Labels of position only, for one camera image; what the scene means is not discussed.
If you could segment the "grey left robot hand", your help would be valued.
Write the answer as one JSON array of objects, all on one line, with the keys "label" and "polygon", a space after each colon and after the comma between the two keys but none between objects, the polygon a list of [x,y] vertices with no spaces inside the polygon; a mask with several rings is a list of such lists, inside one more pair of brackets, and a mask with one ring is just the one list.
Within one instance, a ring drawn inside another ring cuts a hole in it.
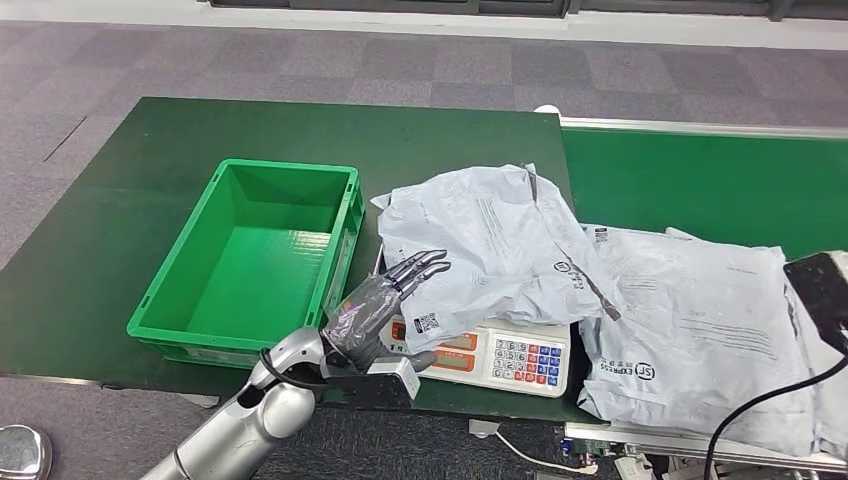
[{"label": "grey left robot hand", "polygon": [[395,358],[380,332],[422,283],[451,268],[446,257],[444,249],[419,251],[357,286],[332,310],[321,331],[330,348],[328,362],[365,374],[375,361]]}]

